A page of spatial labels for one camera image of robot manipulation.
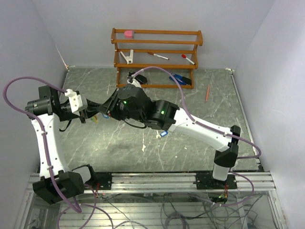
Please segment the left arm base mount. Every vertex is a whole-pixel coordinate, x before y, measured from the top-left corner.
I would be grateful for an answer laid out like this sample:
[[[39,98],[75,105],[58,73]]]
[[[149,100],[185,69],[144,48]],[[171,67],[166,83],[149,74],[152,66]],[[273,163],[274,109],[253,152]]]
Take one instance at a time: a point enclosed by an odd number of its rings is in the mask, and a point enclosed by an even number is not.
[[[112,173],[97,172],[93,175],[91,186],[97,190],[111,190],[112,187]]]

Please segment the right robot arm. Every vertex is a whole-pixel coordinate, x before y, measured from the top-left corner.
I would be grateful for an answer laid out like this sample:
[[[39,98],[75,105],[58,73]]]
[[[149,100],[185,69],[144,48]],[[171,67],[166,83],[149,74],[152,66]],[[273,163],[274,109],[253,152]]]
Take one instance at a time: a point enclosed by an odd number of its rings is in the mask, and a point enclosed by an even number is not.
[[[154,130],[178,132],[199,139],[215,149],[211,185],[222,188],[238,156],[240,127],[222,127],[192,116],[166,100],[151,100],[140,87],[128,84],[115,90],[97,110],[118,121],[133,119]]]

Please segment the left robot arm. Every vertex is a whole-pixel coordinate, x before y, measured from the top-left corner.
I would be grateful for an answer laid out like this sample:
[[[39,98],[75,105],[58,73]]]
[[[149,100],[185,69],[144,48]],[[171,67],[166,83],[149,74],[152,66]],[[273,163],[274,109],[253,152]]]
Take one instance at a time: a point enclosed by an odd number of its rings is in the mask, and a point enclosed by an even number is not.
[[[109,189],[112,180],[110,173],[94,172],[90,165],[69,169],[60,143],[60,122],[80,119],[85,123],[95,113],[87,110],[90,102],[78,91],[69,89],[64,95],[67,100],[61,103],[57,90],[42,86],[39,98],[25,107],[34,115],[31,123],[40,153],[40,180],[33,183],[33,190],[50,205],[83,194],[85,189]]]

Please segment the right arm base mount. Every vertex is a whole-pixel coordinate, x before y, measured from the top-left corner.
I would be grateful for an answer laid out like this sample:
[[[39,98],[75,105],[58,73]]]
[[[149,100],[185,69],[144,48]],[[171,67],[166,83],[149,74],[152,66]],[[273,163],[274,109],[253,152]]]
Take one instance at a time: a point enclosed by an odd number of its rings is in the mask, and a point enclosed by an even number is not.
[[[237,189],[235,175],[228,175],[225,181],[216,180],[212,171],[197,172],[195,182],[197,190]]]

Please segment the metal disc keyring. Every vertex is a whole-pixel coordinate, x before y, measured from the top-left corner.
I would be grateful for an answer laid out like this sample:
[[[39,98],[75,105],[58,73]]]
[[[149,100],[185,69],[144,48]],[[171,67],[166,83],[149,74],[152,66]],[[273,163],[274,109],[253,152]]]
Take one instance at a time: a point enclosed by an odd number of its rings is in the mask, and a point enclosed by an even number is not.
[[[90,119],[91,119],[95,124],[97,124],[98,121],[99,121],[99,119],[98,119],[98,114],[93,115]]]

